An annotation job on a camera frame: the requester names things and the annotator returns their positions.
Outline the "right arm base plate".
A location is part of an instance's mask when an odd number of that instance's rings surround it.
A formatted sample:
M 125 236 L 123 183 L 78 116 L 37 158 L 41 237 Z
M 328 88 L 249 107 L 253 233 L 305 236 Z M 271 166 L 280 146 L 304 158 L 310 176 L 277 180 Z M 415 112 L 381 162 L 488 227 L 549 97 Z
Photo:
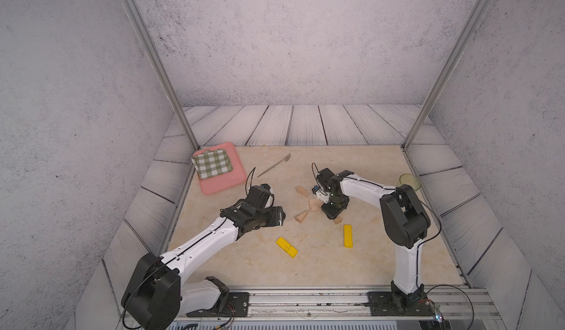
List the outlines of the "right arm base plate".
M 371 316 L 432 317 L 435 311 L 425 303 L 425 293 L 415 292 L 405 295 L 402 292 L 367 293 Z

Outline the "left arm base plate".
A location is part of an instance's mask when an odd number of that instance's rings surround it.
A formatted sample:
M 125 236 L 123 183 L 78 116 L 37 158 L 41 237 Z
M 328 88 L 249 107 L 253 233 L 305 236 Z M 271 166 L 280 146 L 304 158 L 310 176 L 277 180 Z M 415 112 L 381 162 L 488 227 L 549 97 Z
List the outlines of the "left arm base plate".
M 200 309 L 185 314 L 187 318 L 245 318 L 249 312 L 250 294 L 229 292 L 221 296 L 212 309 Z

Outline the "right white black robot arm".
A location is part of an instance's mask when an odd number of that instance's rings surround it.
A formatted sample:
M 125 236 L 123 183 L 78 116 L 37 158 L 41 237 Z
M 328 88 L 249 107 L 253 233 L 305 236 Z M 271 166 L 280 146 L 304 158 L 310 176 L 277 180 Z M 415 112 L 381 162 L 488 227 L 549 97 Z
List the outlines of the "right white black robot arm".
M 428 236 L 431 219 L 411 186 L 383 186 L 349 170 L 335 174 L 325 168 L 316 175 L 312 192 L 323 202 L 322 212 L 330 220 L 348 207 L 351 198 L 379 207 L 385 232 L 395 248 L 391 305 L 403 314 L 426 298 L 420 280 L 420 247 Z

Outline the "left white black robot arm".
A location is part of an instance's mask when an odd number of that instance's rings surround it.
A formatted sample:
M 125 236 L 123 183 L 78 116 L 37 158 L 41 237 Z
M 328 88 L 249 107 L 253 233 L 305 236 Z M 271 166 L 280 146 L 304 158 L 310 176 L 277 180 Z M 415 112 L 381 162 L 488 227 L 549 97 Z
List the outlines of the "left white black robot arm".
M 220 210 L 219 217 L 197 236 L 173 251 L 141 257 L 122 297 L 122 307 L 138 329 L 167 329 L 181 313 L 213 309 L 229 290 L 215 278 L 186 284 L 191 274 L 214 254 L 244 234 L 280 227 L 281 206 L 258 209 L 243 200 Z

